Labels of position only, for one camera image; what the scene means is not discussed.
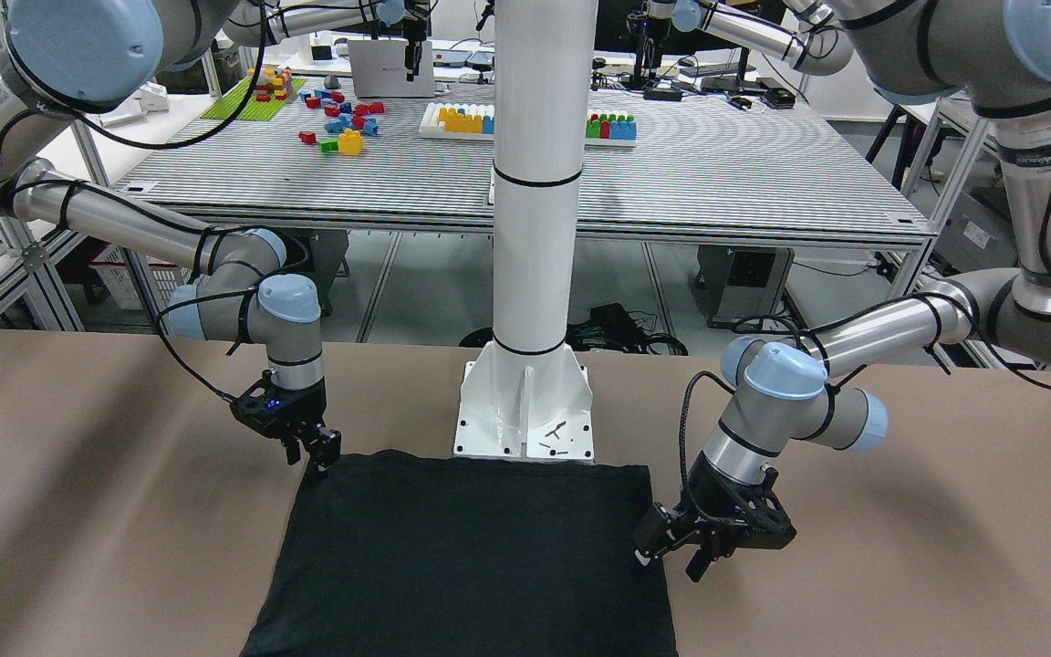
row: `plastic basket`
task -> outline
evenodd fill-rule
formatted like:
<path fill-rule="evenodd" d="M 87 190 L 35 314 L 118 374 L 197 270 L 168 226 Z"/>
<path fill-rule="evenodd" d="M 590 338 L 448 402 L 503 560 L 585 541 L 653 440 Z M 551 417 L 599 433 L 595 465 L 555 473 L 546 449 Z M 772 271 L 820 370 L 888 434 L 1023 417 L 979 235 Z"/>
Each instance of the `plastic basket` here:
<path fill-rule="evenodd" d="M 142 310 L 141 296 L 137 295 L 132 278 L 128 275 L 128 268 L 124 266 L 120 246 L 104 246 L 104 249 L 100 250 L 100 253 L 91 262 L 88 262 L 87 266 L 96 270 L 104 280 L 104 286 L 116 300 L 118 307 L 124 308 L 124 310 Z M 157 293 L 160 295 L 162 305 L 168 305 L 172 290 L 183 286 L 189 278 L 189 271 L 183 266 L 172 265 L 172 263 L 158 259 L 148 259 L 148 269 L 153 274 Z"/>

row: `brown table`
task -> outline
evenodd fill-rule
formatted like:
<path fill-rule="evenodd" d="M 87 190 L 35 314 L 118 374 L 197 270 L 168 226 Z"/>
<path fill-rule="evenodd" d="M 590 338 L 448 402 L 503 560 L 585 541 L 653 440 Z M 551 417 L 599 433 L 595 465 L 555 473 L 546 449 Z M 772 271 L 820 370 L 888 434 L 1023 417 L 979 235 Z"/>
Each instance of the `brown table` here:
<path fill-rule="evenodd" d="M 255 348 L 184 343 L 229 391 Z M 449 456 L 463 349 L 329 345 L 347 449 Z M 602 463 L 679 490 L 675 429 L 706 358 L 588 354 Z M 799 536 L 700 584 L 668 558 L 697 654 L 1051 654 L 1051 394 L 1007 374 L 880 366 L 869 454 L 791 446 Z M 688 454 L 724 394 L 701 386 Z M 0 654 L 236 654 L 266 596 L 298 467 L 243 429 L 154 337 L 0 331 Z"/>

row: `silver laptop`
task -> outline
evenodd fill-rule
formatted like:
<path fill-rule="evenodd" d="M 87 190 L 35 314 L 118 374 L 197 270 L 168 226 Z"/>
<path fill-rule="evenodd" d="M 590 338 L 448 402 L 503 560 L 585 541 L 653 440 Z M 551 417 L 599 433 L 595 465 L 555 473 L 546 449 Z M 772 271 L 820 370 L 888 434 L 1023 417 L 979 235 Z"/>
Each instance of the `silver laptop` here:
<path fill-rule="evenodd" d="M 403 38 L 385 40 L 350 40 L 347 56 L 351 61 L 351 82 L 355 96 L 362 99 L 431 99 L 437 91 L 432 75 L 432 45 L 425 42 L 420 56 L 420 73 L 412 82 L 405 69 Z"/>

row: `green lego plate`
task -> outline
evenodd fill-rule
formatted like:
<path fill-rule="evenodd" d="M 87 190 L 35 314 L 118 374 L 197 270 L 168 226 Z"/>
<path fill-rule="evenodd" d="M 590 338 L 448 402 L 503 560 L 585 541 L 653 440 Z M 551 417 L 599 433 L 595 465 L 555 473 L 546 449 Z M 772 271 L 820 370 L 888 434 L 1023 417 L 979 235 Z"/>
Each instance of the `green lego plate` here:
<path fill-rule="evenodd" d="M 270 121 L 275 115 L 279 115 L 280 109 L 284 107 L 289 101 L 296 99 L 300 95 L 300 88 L 303 88 L 304 84 L 308 82 L 305 78 L 294 78 L 291 79 L 291 86 L 294 87 L 294 94 L 287 100 L 270 100 L 266 103 L 260 103 L 255 99 L 250 99 L 250 104 L 246 105 L 245 109 L 242 109 L 242 114 L 239 115 L 239 121 Z M 238 104 L 241 103 L 242 97 L 246 96 L 246 87 L 249 86 L 250 79 L 247 78 L 239 82 L 236 86 L 230 88 L 229 91 L 225 93 L 221 99 L 218 99 L 217 103 L 213 103 L 212 107 L 205 109 L 204 115 L 201 118 L 211 118 L 212 120 L 222 121 L 225 117 L 233 114 L 233 109 L 238 108 Z"/>

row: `white mounting bracket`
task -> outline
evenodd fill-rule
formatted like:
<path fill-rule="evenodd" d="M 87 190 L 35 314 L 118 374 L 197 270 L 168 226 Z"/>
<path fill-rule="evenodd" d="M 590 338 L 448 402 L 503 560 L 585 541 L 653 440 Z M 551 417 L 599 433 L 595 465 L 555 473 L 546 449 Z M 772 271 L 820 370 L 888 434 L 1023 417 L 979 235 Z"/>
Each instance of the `white mounting bracket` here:
<path fill-rule="evenodd" d="M 489 343 L 465 366 L 454 456 L 595 459 L 592 388 L 569 346 L 518 355 Z"/>

